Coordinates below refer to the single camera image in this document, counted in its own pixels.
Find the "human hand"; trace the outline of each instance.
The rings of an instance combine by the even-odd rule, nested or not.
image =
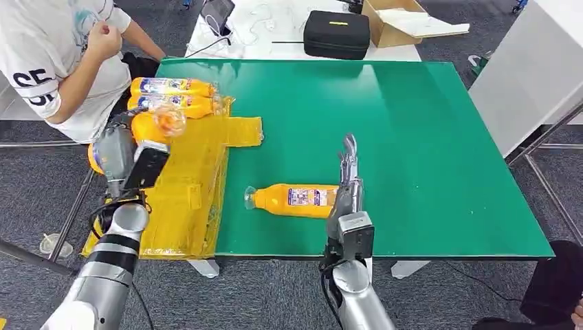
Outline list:
[[[115,56],[122,48],[122,35],[120,31],[105,22],[97,22],[89,32],[86,54],[92,54],[99,61],[105,61]]]
[[[579,300],[579,304],[571,314],[571,319],[575,323],[575,329],[583,329],[583,299]]]

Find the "white t-shirt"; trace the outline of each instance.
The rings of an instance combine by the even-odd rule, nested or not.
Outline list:
[[[131,19],[112,0],[2,0],[0,71],[42,118],[61,106],[58,84],[77,68],[89,31],[98,21],[124,32]],[[130,82],[121,54],[104,61],[71,118],[48,124],[76,142],[92,141]]]

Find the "bottle label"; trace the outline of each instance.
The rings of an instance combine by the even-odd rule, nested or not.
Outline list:
[[[171,103],[180,108],[183,106],[183,100],[186,106],[190,106],[193,103],[192,98],[188,95],[146,94],[137,99],[137,106],[153,109],[165,103]]]
[[[165,94],[187,90],[190,80],[168,78],[143,78],[140,84],[142,93]]]
[[[287,204],[291,206],[327,206],[328,191],[321,189],[291,188],[287,191]]]

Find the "black zipper case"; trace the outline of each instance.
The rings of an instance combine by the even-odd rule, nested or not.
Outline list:
[[[362,60],[370,40],[367,16],[313,10],[304,29],[304,52],[311,56]]]

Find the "black pants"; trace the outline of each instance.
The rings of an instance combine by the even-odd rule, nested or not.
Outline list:
[[[124,54],[122,62],[128,65],[129,74],[132,80],[138,77],[154,77],[158,67],[160,66],[160,63],[151,58],[135,57],[135,55],[130,52]],[[109,119],[112,119],[116,115],[127,111],[127,102],[129,101],[130,97],[131,93],[128,87],[128,89],[124,91],[120,99],[113,106],[113,109],[109,114]]]

